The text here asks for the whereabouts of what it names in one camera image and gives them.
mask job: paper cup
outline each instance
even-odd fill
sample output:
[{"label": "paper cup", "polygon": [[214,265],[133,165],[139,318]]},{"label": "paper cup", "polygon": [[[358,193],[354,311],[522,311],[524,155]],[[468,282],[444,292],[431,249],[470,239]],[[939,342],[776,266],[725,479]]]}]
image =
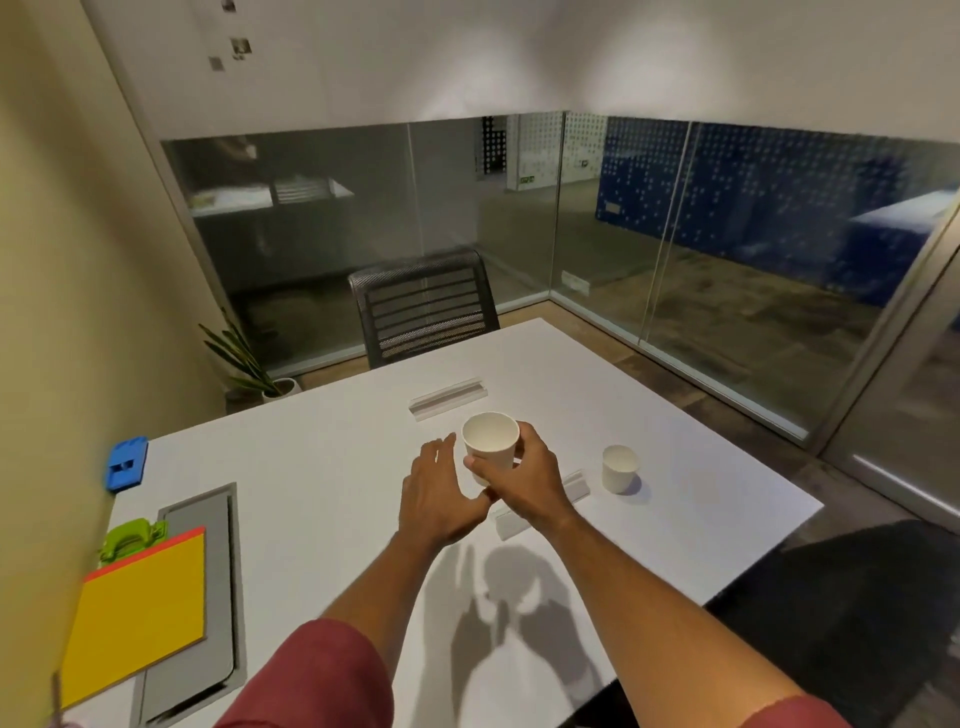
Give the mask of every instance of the paper cup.
[{"label": "paper cup", "polygon": [[626,445],[611,445],[603,451],[603,486],[611,493],[623,493],[636,477],[640,461]]},{"label": "paper cup", "polygon": [[[461,435],[467,452],[474,457],[489,460],[501,470],[514,466],[516,441],[520,439],[520,425],[501,412],[481,412],[464,422]],[[473,479],[485,488],[490,485],[478,475]]]}]

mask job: maroon sleeve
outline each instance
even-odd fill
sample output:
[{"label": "maroon sleeve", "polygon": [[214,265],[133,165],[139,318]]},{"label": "maroon sleeve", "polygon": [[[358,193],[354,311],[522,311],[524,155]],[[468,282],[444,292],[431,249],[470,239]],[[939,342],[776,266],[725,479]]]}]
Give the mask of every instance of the maroon sleeve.
[{"label": "maroon sleeve", "polygon": [[742,728],[851,728],[828,703],[813,695],[797,695],[768,705]]},{"label": "maroon sleeve", "polygon": [[349,624],[314,619],[286,639],[215,728],[390,728],[394,694],[376,649]]}]

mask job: yellow folder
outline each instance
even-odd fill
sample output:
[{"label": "yellow folder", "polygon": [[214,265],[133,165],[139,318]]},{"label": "yellow folder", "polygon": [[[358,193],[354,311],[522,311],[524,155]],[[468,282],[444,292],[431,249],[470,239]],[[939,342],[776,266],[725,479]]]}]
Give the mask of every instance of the yellow folder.
[{"label": "yellow folder", "polygon": [[86,577],[60,668],[64,708],[204,638],[204,532]]}]

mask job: red strip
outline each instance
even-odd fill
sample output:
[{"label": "red strip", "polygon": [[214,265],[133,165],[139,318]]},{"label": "red strip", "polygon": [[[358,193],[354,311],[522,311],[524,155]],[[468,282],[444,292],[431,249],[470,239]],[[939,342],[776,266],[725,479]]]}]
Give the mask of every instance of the red strip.
[{"label": "red strip", "polygon": [[152,556],[158,551],[162,551],[164,548],[170,548],[171,546],[176,546],[177,544],[182,544],[184,541],[189,541],[190,539],[195,539],[198,536],[201,536],[206,532],[206,526],[197,526],[196,528],[191,528],[186,533],[181,533],[179,536],[174,536],[171,539],[167,539],[162,544],[157,544],[156,546],[151,546],[150,548],[145,548],[142,551],[137,551],[136,553],[126,556],[125,558],[120,559],[120,561],[115,561],[112,564],[107,564],[105,567],[101,567],[96,571],[91,571],[84,578],[84,583],[87,581],[93,581],[99,576],[104,576],[109,574],[111,571],[116,571],[122,569],[125,566],[129,566],[135,561],[140,561],[145,559],[148,556]]}]

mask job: green object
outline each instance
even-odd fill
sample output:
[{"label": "green object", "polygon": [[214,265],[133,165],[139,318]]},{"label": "green object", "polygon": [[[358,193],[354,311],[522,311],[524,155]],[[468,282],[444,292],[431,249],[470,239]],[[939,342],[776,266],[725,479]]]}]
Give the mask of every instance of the green object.
[{"label": "green object", "polygon": [[132,556],[144,548],[150,548],[167,538],[167,521],[157,521],[153,525],[146,519],[134,519],[112,528],[104,539],[100,549],[100,564],[112,564],[114,561]]},{"label": "green object", "polygon": [[198,324],[198,326],[210,337],[210,341],[204,341],[206,347],[231,367],[246,375],[231,376],[230,381],[238,387],[262,392],[268,397],[283,395],[284,393],[276,386],[274,378],[268,375],[267,371],[256,360],[250,343],[244,338],[240,328],[227,318],[227,312],[223,308],[220,310],[224,312],[228,328],[217,334],[203,324]]}]

